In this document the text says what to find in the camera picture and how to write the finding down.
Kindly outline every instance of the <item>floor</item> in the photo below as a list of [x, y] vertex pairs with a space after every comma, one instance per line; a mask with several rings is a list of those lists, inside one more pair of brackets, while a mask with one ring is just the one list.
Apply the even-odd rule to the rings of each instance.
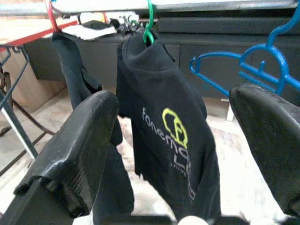
[[[205, 99], [209, 124], [216, 141], [221, 174], [221, 209], [224, 215], [237, 215], [251, 225], [271, 225], [285, 217], [268, 189], [252, 155], [247, 141], [236, 119], [226, 121], [228, 103], [217, 99]], [[57, 131], [72, 111], [68, 92], [63, 90], [32, 115], [41, 124]], [[20, 112], [17, 117], [31, 140], [41, 131]], [[128, 171], [135, 194], [135, 215], [168, 215], [175, 220], [173, 212], [152, 186], [134, 173], [131, 124], [128, 118], [119, 118], [124, 139], [118, 146]], [[7, 126], [0, 114], [0, 129]], [[37, 151], [51, 138], [46, 135], [37, 145]], [[0, 138], [0, 170], [16, 157], [23, 147], [13, 131]], [[4, 213], [13, 200], [13, 190], [22, 180], [32, 160], [28, 154], [22, 157], [8, 172], [0, 177], [0, 212]], [[91, 216], [76, 219], [75, 225], [92, 225]]]

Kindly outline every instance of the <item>blue hanger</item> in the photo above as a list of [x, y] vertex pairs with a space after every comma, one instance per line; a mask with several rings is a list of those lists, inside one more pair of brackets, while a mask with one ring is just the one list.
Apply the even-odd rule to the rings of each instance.
[[[229, 97], [229, 91], [226, 89], [222, 88], [220, 85], [217, 83], [213, 82], [206, 76], [200, 74], [200, 65], [201, 65], [201, 60], [206, 59], [206, 58], [213, 58], [213, 57], [225, 57], [225, 58], [232, 58], [239, 60], [239, 65], [242, 69], [258, 76], [259, 78], [266, 80], [270, 83], [275, 84], [276, 88], [273, 88], [269, 86], [268, 84], [256, 79], [254, 76], [249, 75], [243, 71], [239, 72], [239, 75], [250, 82], [259, 85], [265, 89], [268, 89], [272, 92], [275, 92], [278, 95], [282, 94], [283, 89], [285, 88], [286, 84], [289, 84], [293, 86], [295, 89], [300, 91], [300, 82], [290, 76], [289, 74], [289, 67], [287, 65], [285, 56], [282, 54], [282, 52], [274, 46], [274, 41], [275, 38], [283, 33], [286, 33], [288, 30], [290, 30], [293, 26], [297, 24], [297, 22], [300, 20], [300, 0], [298, 0], [298, 6], [296, 8], [296, 11], [290, 21], [283, 25], [275, 28], [268, 37], [267, 43], [266, 44], [260, 44], [260, 45], [254, 45], [250, 47], [248, 50], [246, 50], [242, 55], [234, 52], [209, 52], [205, 54], [201, 54], [198, 58], [193, 58], [190, 63], [189, 67], [190, 70], [192, 71], [193, 74], [196, 76], [200, 77], [202, 80], [205, 82], [210, 83], [214, 88], [219, 90], [222, 94], [226, 95]], [[260, 64], [259, 68], [255, 68], [245, 62], [247, 57], [252, 54], [256, 50], [264, 50], [266, 52], [271, 53], [278, 61], [279, 66], [280, 66], [280, 78], [276, 78], [266, 72], [264, 72], [264, 66], [265, 66], [265, 61], [262, 61]]]

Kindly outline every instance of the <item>black t-shirt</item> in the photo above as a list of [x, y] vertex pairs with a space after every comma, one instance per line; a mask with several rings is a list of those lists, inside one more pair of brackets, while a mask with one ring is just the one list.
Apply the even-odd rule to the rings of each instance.
[[200, 94], [165, 46], [143, 34], [118, 48], [120, 115], [131, 118], [135, 172], [170, 204], [177, 219], [220, 214], [215, 143]]

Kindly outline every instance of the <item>plastic hanger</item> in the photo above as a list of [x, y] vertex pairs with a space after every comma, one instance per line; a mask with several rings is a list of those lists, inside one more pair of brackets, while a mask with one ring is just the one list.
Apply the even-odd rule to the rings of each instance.
[[[258, 80], [253, 75], [249, 75], [243, 71], [240, 71], [239, 75], [241, 77], [249, 80], [251, 83], [259, 85], [259, 86], [261, 86], [265, 89], [268, 89], [272, 92], [275, 92], [278, 95], [281, 95], [286, 84], [289, 84], [289, 85], [293, 86], [295, 89], [297, 89], [298, 91], [300, 91], [300, 82], [289, 75], [289, 67], [286, 62], [285, 56], [282, 54], [282, 52], [278, 48], [276, 48], [274, 46], [275, 38], [278, 35], [289, 31], [295, 24], [297, 24], [299, 19], [300, 19], [300, 0], [298, 0], [298, 6], [296, 8], [296, 11], [295, 11], [293, 17], [290, 19], [290, 21], [283, 26], [279, 26], [279, 27], [275, 28], [269, 34], [266, 44], [254, 45], [254, 46], [250, 47], [248, 50], [246, 50], [242, 55], [238, 54], [238, 53], [234, 53], [234, 52], [209, 52], [209, 53], [202, 54], [198, 58], [195, 57], [190, 61], [190, 64], [189, 64], [190, 70], [192, 71], [193, 74], [200, 77], [205, 82], [208, 82], [215, 89], [219, 90], [222, 94], [224, 94], [228, 97], [229, 96], [228, 90], [224, 89], [219, 84], [215, 83], [214, 81], [210, 80], [208, 77], [206, 77], [200, 73], [200, 65], [201, 65], [201, 60], [206, 59], [206, 58], [213, 58], [213, 57], [233, 58], [233, 59], [239, 60], [239, 65], [240, 65], [241, 69], [244, 69], [247, 72], [256, 75], [257, 77], [259, 77], [262, 80], [265, 80], [267, 82], [274, 84], [276, 86], [276, 88], [273, 88], [270, 85]], [[252, 54], [254, 51], [257, 51], [257, 50], [263, 50], [263, 51], [269, 52], [276, 58], [276, 60], [279, 63], [279, 66], [280, 66], [280, 78], [279, 79], [264, 72], [264, 66], [266, 63], [265, 61], [261, 62], [261, 65], [259, 68], [255, 68], [245, 62], [247, 57], [250, 56], [250, 54]]]
[[45, 3], [46, 3], [46, 7], [47, 7], [48, 16], [52, 23], [54, 31], [60, 32], [60, 29], [58, 28], [56, 20], [55, 20], [55, 16], [53, 14], [53, 6], [52, 6], [51, 0], [45, 0]]
[[144, 39], [144, 42], [147, 43], [147, 38], [149, 38], [151, 44], [153, 44], [154, 37], [153, 37], [153, 34], [151, 33], [151, 29], [154, 24], [154, 9], [153, 9], [151, 0], [148, 0], [148, 8], [149, 8], [149, 23], [146, 25], [146, 30], [144, 32], [143, 39]]

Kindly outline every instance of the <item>white leg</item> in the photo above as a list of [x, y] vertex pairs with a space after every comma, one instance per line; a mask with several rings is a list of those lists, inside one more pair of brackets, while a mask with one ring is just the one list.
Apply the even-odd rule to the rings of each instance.
[[227, 110], [227, 117], [226, 117], [226, 120], [227, 121], [233, 121], [233, 118], [234, 118], [234, 113], [233, 113], [233, 110], [231, 108], [231, 105], [230, 103], [228, 104], [228, 110]]

